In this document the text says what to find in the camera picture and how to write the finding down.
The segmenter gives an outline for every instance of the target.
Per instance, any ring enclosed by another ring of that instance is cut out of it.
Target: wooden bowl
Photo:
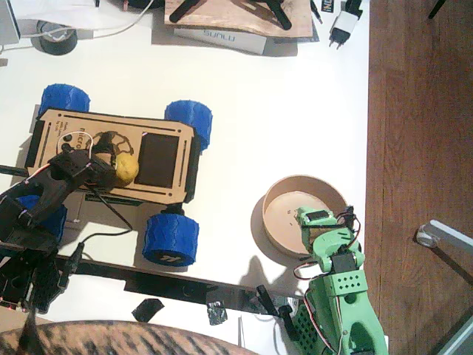
[[[296,220],[301,206],[329,209],[338,214],[347,203],[334,187],[316,177],[293,175],[272,185],[263,201],[265,230],[275,247],[295,258],[307,256]]]

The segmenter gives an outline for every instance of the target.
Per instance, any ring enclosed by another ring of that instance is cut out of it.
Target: green 3d-printed part
[[[301,207],[297,220],[302,228],[305,247],[326,273],[309,282],[307,301],[312,309],[307,310],[301,304],[293,318],[300,335],[296,345],[301,354],[337,354],[341,339],[340,354],[387,355],[383,329],[368,300],[364,271],[359,269],[364,262],[364,254],[358,241],[346,248],[354,238],[353,231],[347,226],[338,228],[337,219],[330,211]],[[333,257],[340,254],[352,258],[352,270],[334,270]],[[337,300],[341,319],[338,317]],[[332,350],[317,334],[307,311],[312,313]]]

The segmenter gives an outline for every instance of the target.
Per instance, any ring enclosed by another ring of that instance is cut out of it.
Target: metal stand
[[[438,0],[437,1],[437,4],[435,4],[434,8],[432,9],[432,11],[430,12],[429,14],[429,18],[432,20],[434,18],[435,15],[437,15],[437,12],[440,10],[440,8],[442,7],[443,4],[445,4],[445,1],[446,0]]]
[[[440,240],[445,240],[448,244],[463,249],[470,255],[473,255],[472,238],[467,237],[459,231],[455,231],[453,228],[437,220],[431,220],[429,223],[421,226],[415,238],[419,244],[427,248],[435,248]],[[445,344],[438,354],[473,354],[473,317],[468,319],[463,327]]]

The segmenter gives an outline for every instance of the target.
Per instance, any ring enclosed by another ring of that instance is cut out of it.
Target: blue tire
[[[194,127],[200,138],[200,151],[207,149],[212,130],[212,111],[206,105],[190,100],[171,102],[166,107],[164,118]]]
[[[66,84],[53,84],[44,89],[38,114],[41,116],[49,108],[88,112],[89,104],[89,96],[81,89]]]
[[[156,214],[146,228],[143,256],[156,264],[189,266],[195,262],[199,224],[181,214]]]
[[[27,209],[31,209],[39,201],[39,196],[23,196],[19,197],[17,200]],[[42,221],[39,225],[43,226],[49,233],[55,235],[57,242],[60,243],[64,233],[66,216],[67,208],[65,205],[61,204],[53,214],[51,214],[46,220]]]

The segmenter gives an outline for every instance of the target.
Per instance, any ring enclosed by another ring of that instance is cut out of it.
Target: green robotic arm
[[[299,350],[311,355],[387,355],[383,329],[360,270],[364,254],[358,232],[353,231],[353,208],[337,217],[308,207],[297,212],[302,242],[324,272],[310,281],[305,305],[293,318]]]

